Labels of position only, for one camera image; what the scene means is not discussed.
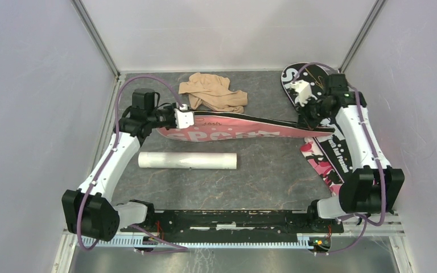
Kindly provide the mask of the black SPORT racket bag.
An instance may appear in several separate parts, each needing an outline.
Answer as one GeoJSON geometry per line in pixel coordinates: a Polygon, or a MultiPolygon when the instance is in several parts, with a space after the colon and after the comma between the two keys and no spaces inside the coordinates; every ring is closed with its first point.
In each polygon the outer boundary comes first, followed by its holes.
{"type": "MultiPolygon", "coordinates": [[[[295,63],[288,65],[281,74],[281,84],[286,96],[289,98],[296,112],[300,118],[298,124],[306,126],[307,123],[303,119],[303,115],[300,112],[299,102],[296,101],[298,93],[293,90],[291,83],[299,70],[305,66],[306,63],[295,63]]],[[[321,67],[319,65],[310,65],[304,69],[299,80],[306,81],[311,86],[311,92],[314,95],[312,100],[316,98],[324,97],[324,86],[327,76],[335,73],[335,70],[330,71],[328,68],[321,67]]],[[[334,120],[334,117],[327,117],[320,121],[320,127],[333,128],[334,132],[330,136],[321,136],[309,138],[307,142],[311,142],[312,152],[306,152],[306,157],[314,159],[312,163],[314,167],[319,164],[319,160],[326,160],[330,163],[332,168],[340,176],[348,175],[352,172],[352,163],[350,160],[350,153],[347,148],[345,137],[343,136],[339,125],[334,120]]]]}

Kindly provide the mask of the pink SPORT racket bag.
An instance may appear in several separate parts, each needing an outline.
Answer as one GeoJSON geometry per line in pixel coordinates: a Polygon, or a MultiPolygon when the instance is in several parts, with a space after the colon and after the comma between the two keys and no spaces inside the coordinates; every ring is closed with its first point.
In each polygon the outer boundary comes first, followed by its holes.
{"type": "Polygon", "coordinates": [[[194,111],[195,123],[186,129],[159,128],[163,137],[189,142],[210,142],[228,139],[259,137],[313,138],[329,137],[333,127],[319,126],[311,129],[297,122],[254,117],[246,114],[194,111]]]}

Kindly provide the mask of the white shuttlecock tube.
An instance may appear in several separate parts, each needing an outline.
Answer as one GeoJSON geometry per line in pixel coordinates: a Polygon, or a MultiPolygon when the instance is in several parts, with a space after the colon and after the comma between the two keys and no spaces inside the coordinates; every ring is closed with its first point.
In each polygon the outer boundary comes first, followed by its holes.
{"type": "Polygon", "coordinates": [[[165,169],[237,169],[235,153],[140,152],[140,168],[165,169]]]}

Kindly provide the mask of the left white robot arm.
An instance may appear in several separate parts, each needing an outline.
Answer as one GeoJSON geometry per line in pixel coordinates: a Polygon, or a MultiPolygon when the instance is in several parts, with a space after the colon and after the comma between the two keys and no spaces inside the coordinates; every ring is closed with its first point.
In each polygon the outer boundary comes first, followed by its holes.
{"type": "Polygon", "coordinates": [[[67,190],[62,196],[70,232],[79,238],[110,241],[117,231],[133,224],[145,232],[155,227],[152,203],[131,200],[112,205],[113,193],[129,161],[152,130],[176,128],[176,113],[187,109],[178,103],[160,103],[160,94],[151,89],[133,92],[131,105],[123,111],[97,166],[77,190],[67,190]]]}

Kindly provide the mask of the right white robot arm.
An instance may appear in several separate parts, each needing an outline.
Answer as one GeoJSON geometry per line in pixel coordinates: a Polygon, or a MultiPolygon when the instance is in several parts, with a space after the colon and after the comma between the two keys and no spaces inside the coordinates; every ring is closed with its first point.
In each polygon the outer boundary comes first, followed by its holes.
{"type": "Polygon", "coordinates": [[[329,219],[346,220],[367,214],[379,214],[374,225],[382,225],[405,175],[400,168],[393,168],[381,151],[364,96],[348,83],[344,74],[329,75],[319,96],[313,95],[311,84],[304,80],[295,79],[291,88],[297,94],[295,104],[308,126],[316,128],[324,118],[337,123],[352,163],[352,173],[339,192],[317,201],[316,211],[306,216],[307,227],[320,232],[328,226],[329,219]]]}

